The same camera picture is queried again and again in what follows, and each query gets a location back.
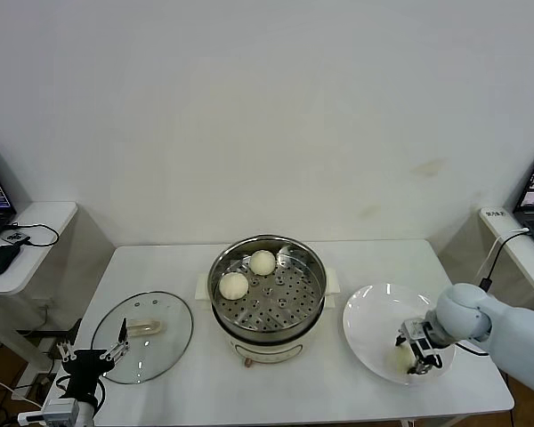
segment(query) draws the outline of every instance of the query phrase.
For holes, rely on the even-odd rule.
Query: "glass pot lid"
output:
[[[193,320],[186,302],[166,292],[137,294],[111,310],[93,335],[92,349],[109,349],[126,318],[129,350],[105,378],[144,383],[170,369],[188,347]]]

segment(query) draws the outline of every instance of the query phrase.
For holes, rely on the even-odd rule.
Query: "white wall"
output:
[[[0,0],[0,156],[116,246],[429,238],[458,276],[534,158],[534,1]]]

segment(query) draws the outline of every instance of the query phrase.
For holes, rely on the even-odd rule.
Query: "floor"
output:
[[[5,347],[0,347],[0,382],[11,387],[15,386],[25,366],[26,363],[19,356]],[[40,381],[42,379],[44,379],[42,383],[47,383],[45,376]],[[471,416],[456,425],[458,427],[534,427],[534,391],[518,383],[514,378],[509,378],[508,384],[516,401],[513,411],[510,413]],[[49,384],[46,384],[46,386],[40,385],[39,388],[37,386],[34,387],[29,397],[41,403],[47,393],[47,387],[49,387]],[[19,412],[35,410],[35,407],[31,404],[24,401],[11,400],[10,396],[10,392],[0,391],[0,407],[4,408],[4,410],[0,410],[0,423],[6,419],[5,412],[12,416]],[[349,423],[342,425],[344,427],[400,427],[398,422]]]

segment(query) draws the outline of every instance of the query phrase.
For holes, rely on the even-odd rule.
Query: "white shelf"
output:
[[[505,207],[483,207],[479,215],[495,238],[510,230],[522,228]],[[530,236],[519,236],[509,241],[505,250],[534,287],[534,240]]]
[[[77,205],[74,202],[35,202],[17,205],[16,210],[18,214],[12,222],[20,225],[45,224],[61,234],[75,215]],[[20,231],[31,236],[32,241],[36,243],[48,243],[54,238],[52,232],[44,228]],[[0,245],[7,243],[0,238]],[[8,270],[0,275],[0,295],[12,295],[22,291],[51,249],[51,246],[23,246]]]
[[[76,347],[90,348],[95,328],[107,312],[128,297],[149,291],[183,298],[194,318],[194,332],[182,358],[161,376],[135,385],[104,381],[107,400],[95,422],[115,427],[344,423],[471,415],[514,405],[490,358],[457,349],[453,366],[443,377],[407,387],[365,368],[344,339],[344,305],[362,286],[401,284],[434,301],[450,286],[426,241],[308,245],[336,269],[341,287],[336,308],[326,310],[312,343],[298,357],[251,368],[245,368],[231,350],[210,310],[199,308],[194,299],[198,274],[209,269],[225,245],[119,247],[85,313]],[[53,388],[48,399],[59,394]]]

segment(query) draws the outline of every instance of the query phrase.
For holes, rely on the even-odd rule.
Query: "white plate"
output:
[[[371,371],[401,384],[420,384],[445,374],[453,363],[455,347],[440,350],[443,367],[426,375],[408,375],[395,364],[395,339],[401,323],[424,317],[433,308],[429,298],[405,286],[383,283],[362,287],[344,307],[343,326],[354,354]]]

